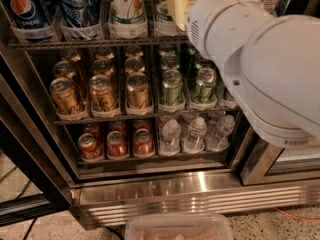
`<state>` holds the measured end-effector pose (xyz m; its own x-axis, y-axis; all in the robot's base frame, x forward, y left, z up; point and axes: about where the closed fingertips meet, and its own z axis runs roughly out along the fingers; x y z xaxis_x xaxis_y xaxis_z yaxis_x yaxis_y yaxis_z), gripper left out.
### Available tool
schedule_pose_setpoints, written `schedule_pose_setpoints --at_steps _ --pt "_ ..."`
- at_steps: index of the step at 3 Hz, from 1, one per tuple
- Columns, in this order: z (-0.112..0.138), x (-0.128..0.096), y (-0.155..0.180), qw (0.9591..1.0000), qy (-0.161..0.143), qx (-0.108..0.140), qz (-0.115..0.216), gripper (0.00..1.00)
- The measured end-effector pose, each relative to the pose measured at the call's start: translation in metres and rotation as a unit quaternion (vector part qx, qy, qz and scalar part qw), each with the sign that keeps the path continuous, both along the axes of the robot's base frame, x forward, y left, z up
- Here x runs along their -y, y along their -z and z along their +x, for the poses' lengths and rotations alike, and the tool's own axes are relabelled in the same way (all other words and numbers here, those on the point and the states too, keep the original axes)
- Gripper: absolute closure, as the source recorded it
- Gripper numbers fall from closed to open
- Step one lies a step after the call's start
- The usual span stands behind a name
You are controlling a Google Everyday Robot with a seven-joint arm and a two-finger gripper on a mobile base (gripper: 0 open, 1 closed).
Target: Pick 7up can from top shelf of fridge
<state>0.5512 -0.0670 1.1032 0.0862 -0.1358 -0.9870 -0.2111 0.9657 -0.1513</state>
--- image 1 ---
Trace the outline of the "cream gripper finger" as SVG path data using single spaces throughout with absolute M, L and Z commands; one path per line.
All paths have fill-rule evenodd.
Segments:
M 187 27 L 189 11 L 196 0 L 166 0 L 167 9 L 173 21 L 181 31 Z

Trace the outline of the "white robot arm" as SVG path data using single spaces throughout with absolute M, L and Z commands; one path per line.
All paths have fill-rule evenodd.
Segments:
M 167 0 L 167 8 L 263 140 L 293 148 L 320 137 L 319 18 L 275 17 L 261 0 Z

